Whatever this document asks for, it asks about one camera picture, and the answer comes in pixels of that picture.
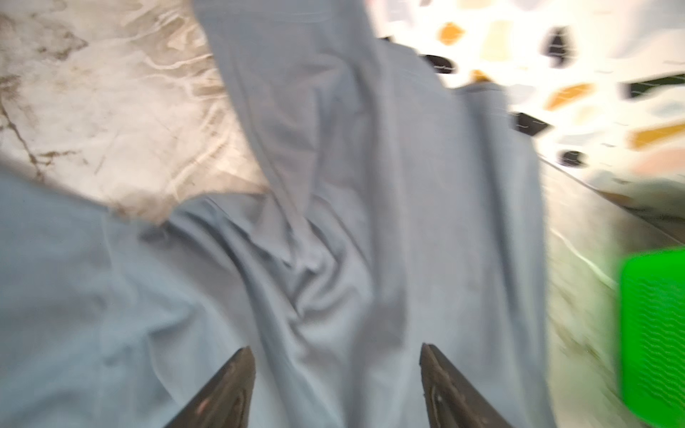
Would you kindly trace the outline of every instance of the blue-gray cloth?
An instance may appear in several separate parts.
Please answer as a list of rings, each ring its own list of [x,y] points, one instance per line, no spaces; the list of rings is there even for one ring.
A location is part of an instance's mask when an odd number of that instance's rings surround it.
[[[2,171],[0,425],[162,427],[249,345],[251,428],[427,427],[431,342],[554,427],[538,160],[501,88],[443,88],[361,1],[195,9],[271,191],[157,226]]]

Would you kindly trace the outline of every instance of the green basket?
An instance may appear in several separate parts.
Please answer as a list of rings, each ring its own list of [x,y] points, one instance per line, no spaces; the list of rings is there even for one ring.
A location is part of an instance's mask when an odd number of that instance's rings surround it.
[[[621,359],[625,405],[655,428],[685,428],[685,249],[626,262]]]

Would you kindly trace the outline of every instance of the green container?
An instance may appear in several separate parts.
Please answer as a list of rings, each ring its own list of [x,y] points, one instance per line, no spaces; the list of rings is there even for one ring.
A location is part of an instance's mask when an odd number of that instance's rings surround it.
[[[685,428],[685,248],[626,262],[621,359],[625,405],[655,428]]]

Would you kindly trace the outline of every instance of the terrazzo patterned cloth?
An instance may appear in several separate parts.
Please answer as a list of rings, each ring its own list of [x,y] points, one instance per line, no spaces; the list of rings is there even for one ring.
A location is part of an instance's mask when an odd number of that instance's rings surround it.
[[[685,2],[369,0],[446,86],[507,87],[519,131],[607,199],[685,224]]]

